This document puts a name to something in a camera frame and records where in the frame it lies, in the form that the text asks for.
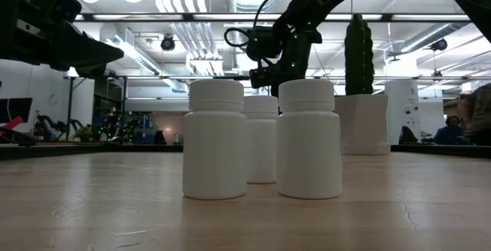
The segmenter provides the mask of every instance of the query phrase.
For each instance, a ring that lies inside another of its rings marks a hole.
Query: white planter
[[[335,99],[341,121],[341,150],[346,155],[390,153],[387,95],[356,94]]]

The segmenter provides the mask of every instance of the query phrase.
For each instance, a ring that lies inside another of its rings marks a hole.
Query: white plastic bottle
[[[250,96],[244,100],[247,183],[276,182],[276,119],[278,98]]]
[[[236,81],[201,80],[189,86],[184,119],[183,193],[220,200],[246,193],[243,148],[244,87]]]
[[[327,199],[341,194],[339,117],[334,85],[325,80],[279,86],[278,191],[288,197]]]

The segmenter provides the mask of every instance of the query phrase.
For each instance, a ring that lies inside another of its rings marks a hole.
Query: table surface
[[[0,162],[0,250],[491,249],[491,160],[344,157],[332,200],[274,184],[191,200],[181,167],[159,153]]]

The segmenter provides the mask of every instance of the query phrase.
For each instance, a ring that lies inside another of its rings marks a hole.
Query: cactus
[[[353,15],[346,31],[344,57],[346,59],[346,95],[364,94],[365,30],[363,18],[359,14]]]
[[[363,20],[365,29],[365,94],[374,93],[374,42],[371,40],[371,29],[368,27],[367,21]]]

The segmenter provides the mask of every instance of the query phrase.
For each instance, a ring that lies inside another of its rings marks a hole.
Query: potted plant
[[[90,126],[81,127],[75,131],[75,136],[80,139],[81,143],[88,143],[92,137],[92,128]]]
[[[373,41],[368,23],[353,15],[344,40],[346,97],[335,99],[341,121],[343,154],[390,153],[387,136],[388,96],[373,95]]]

